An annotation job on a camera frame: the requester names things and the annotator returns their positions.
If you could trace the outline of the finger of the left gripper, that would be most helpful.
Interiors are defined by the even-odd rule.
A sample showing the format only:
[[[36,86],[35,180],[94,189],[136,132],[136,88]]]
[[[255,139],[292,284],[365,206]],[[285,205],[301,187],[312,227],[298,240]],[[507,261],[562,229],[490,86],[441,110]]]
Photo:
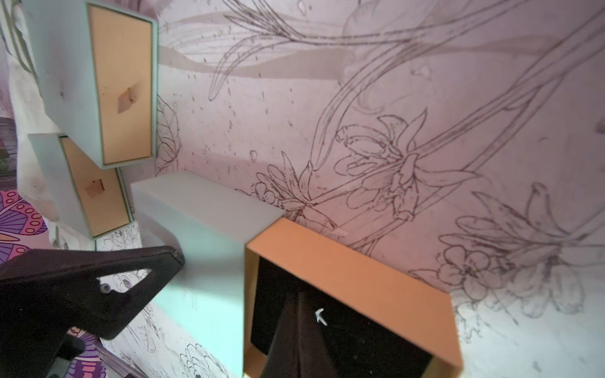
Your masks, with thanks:
[[[1,375],[66,376],[86,351],[71,328],[115,338],[183,267],[169,246],[10,259],[1,266]]]

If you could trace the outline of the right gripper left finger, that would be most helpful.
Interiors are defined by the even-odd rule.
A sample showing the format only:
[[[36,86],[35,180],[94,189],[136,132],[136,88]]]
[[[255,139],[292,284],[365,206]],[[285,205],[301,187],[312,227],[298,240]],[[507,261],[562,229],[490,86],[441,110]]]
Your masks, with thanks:
[[[298,298],[287,295],[267,354],[262,378],[299,377]]]

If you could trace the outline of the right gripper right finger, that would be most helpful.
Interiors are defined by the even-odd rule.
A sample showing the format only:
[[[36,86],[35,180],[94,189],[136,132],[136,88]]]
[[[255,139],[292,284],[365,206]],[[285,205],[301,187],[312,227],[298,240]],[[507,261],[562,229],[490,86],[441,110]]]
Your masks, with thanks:
[[[357,321],[319,321],[308,302],[298,302],[298,376],[364,376],[364,336],[360,331]]]

